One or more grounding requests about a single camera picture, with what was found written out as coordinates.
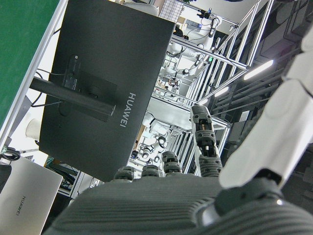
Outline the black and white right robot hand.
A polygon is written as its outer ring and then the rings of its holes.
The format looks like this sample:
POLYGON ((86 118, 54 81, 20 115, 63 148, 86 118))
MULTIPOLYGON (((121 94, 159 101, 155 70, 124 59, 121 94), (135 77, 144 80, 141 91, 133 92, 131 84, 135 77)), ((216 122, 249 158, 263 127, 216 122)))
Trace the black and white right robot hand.
POLYGON ((218 170, 199 130, 199 176, 178 170, 114 180, 87 189, 47 229, 48 235, 310 235, 313 217, 281 192, 313 141, 313 32, 262 115, 218 170))

